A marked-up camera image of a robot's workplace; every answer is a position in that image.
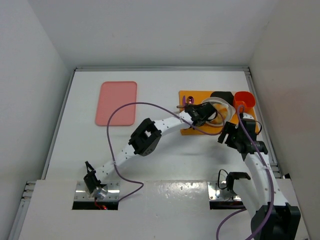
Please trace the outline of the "golden knotted bread roll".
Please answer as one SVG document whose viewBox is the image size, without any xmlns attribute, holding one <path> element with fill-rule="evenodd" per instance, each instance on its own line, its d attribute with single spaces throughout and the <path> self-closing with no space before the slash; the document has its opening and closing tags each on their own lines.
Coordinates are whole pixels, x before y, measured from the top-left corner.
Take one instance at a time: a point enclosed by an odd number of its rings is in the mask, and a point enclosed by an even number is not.
<svg viewBox="0 0 320 240">
<path fill-rule="evenodd" d="M 229 106 L 220 103 L 213 103 L 213 107 L 217 110 L 210 119 L 206 122 L 212 127 L 221 127 L 224 122 L 228 122 L 232 119 L 233 112 Z"/>
</svg>

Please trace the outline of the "pink rectangular tray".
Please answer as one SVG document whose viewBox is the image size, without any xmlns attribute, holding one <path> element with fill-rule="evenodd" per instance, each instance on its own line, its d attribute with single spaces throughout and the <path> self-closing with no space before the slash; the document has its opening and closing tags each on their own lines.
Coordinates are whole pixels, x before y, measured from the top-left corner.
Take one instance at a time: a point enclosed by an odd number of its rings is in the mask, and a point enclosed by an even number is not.
<svg viewBox="0 0 320 240">
<path fill-rule="evenodd" d="M 138 85 L 134 81 L 106 81 L 100 87 L 95 124 L 100 127 L 131 126 L 136 119 L 136 106 L 119 107 L 137 100 Z"/>
</svg>

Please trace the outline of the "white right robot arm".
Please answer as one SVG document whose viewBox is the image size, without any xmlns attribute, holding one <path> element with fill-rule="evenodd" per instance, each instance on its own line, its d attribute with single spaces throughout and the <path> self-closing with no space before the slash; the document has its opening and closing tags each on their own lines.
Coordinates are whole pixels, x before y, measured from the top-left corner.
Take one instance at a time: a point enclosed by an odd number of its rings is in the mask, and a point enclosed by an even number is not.
<svg viewBox="0 0 320 240">
<path fill-rule="evenodd" d="M 257 140 L 256 121 L 242 118 L 239 124 L 226 122 L 219 143 L 237 150 L 249 173 L 230 172 L 226 189 L 240 197 L 250 220 L 250 240 L 293 240 L 301 220 L 278 185 L 270 166 L 268 149 Z"/>
</svg>

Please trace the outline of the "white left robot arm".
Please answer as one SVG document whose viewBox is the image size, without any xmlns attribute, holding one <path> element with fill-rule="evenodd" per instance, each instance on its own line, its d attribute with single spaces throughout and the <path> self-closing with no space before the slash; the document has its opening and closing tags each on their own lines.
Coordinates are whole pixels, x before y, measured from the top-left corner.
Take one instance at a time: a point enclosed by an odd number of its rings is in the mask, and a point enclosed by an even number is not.
<svg viewBox="0 0 320 240">
<path fill-rule="evenodd" d="M 110 123 L 117 112 L 133 105 L 152 106 L 169 113 L 171 117 L 161 120 L 151 120 L 150 118 L 144 119 L 131 134 L 127 145 L 116 156 L 113 152 L 110 138 Z M 120 165 L 136 156 L 145 157 L 150 155 L 156 149 L 161 137 L 172 132 L 191 128 L 210 136 L 210 133 L 201 130 L 200 127 L 203 126 L 206 122 L 213 120 L 219 114 L 220 113 L 218 112 L 218 110 L 208 102 L 201 104 L 188 104 L 180 113 L 172 112 L 164 107 L 148 102 L 131 102 L 118 107 L 109 117 L 106 126 L 106 137 L 110 148 L 113 167 L 107 167 L 107 165 L 104 164 L 99 168 L 93 168 L 93 166 L 88 161 L 85 162 L 87 174 L 84 176 L 83 180 L 88 193 L 92 197 L 96 198 L 103 195 L 104 190 L 101 186 L 102 179 L 110 175 L 112 171 L 115 171 L 122 180 L 128 183 L 140 185 L 140 187 L 138 187 L 136 190 L 123 196 L 121 200 L 135 194 L 143 188 L 144 183 L 140 181 L 130 180 L 122 176 L 118 170 L 118 167 Z"/>
</svg>

